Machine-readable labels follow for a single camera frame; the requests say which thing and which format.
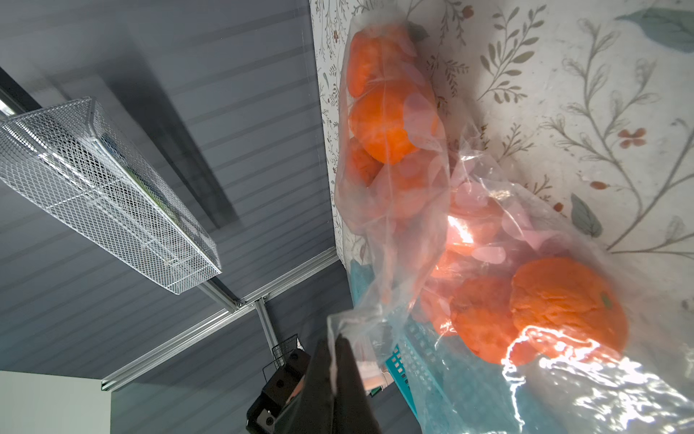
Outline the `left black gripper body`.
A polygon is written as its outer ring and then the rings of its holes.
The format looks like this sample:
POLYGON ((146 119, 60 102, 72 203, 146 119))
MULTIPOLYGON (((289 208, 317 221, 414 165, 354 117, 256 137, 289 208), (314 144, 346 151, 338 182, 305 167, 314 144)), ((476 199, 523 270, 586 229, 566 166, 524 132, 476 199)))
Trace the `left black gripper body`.
POLYGON ((247 432, 278 433, 280 416, 289 410, 291 401, 302 392, 310 359, 310 355, 300 348, 283 356, 284 362, 247 410, 247 432))

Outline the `clear zip-top bag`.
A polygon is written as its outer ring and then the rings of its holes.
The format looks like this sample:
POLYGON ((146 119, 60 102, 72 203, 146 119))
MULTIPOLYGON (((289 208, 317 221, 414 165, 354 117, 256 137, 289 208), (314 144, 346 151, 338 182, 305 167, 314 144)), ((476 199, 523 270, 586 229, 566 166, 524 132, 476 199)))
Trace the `clear zip-top bag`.
POLYGON ((690 433, 693 321, 493 159, 345 166, 365 380, 399 356, 426 433, 690 433))
POLYGON ((491 242, 499 211, 471 176, 481 136, 446 133, 422 68, 424 34, 398 9, 359 14, 345 48, 336 204, 349 230, 376 245, 446 231, 455 249, 491 242))

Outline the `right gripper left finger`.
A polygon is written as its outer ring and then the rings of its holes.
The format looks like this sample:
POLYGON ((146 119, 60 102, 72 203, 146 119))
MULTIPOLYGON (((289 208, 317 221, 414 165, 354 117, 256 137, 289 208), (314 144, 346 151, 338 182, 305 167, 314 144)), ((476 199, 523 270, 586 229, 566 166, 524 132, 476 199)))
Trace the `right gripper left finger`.
POLYGON ((321 339, 312 356, 304 386, 278 420, 276 433, 328 434, 334 432, 334 394, 327 340, 321 339))

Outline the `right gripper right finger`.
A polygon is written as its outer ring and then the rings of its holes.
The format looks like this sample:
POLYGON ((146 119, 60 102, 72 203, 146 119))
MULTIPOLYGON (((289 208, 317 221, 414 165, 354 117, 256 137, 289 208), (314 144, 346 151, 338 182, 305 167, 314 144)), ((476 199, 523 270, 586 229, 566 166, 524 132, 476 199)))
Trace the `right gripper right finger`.
POLYGON ((367 400, 352 347, 342 336, 335 341, 335 361, 334 433, 381 433, 367 400))

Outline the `orange bag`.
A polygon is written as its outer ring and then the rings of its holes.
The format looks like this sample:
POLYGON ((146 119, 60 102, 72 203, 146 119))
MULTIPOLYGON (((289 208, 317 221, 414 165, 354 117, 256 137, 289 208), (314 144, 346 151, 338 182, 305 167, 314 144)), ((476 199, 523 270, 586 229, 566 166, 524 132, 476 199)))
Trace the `orange bag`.
POLYGON ((357 32, 349 46, 346 84, 350 95, 359 98, 372 81, 385 76, 386 66, 395 61, 413 63, 414 43, 403 25, 376 25, 357 32))
POLYGON ((350 139, 345 161, 345 176, 350 182, 369 187, 382 168, 383 163, 373 158, 356 137, 350 139))

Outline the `orange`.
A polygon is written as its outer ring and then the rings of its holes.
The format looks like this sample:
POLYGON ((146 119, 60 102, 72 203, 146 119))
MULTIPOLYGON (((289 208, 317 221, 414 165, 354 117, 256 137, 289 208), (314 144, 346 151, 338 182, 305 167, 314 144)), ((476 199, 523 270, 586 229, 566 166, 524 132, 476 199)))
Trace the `orange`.
POLYGON ((571 258, 544 258, 520 266, 511 279, 513 323, 550 358, 581 362, 622 358, 629 325, 612 286, 571 258))
POLYGON ((451 321, 469 350, 486 363, 527 365, 537 352, 519 340, 510 308, 511 282, 507 278, 469 278, 458 287, 450 302, 451 321))
POLYGON ((349 124, 364 149, 385 165, 432 148, 445 137, 429 89, 410 81, 382 81, 352 105, 349 124))

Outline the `teal plastic basket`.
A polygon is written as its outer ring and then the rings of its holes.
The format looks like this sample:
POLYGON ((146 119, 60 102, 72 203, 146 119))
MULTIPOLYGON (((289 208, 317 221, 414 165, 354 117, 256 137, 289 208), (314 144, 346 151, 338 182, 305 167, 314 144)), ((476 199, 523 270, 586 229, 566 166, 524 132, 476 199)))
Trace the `teal plastic basket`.
POLYGON ((505 432, 505 410, 494 403, 498 367, 469 350, 446 309, 439 294, 421 290, 388 370, 423 432, 505 432))

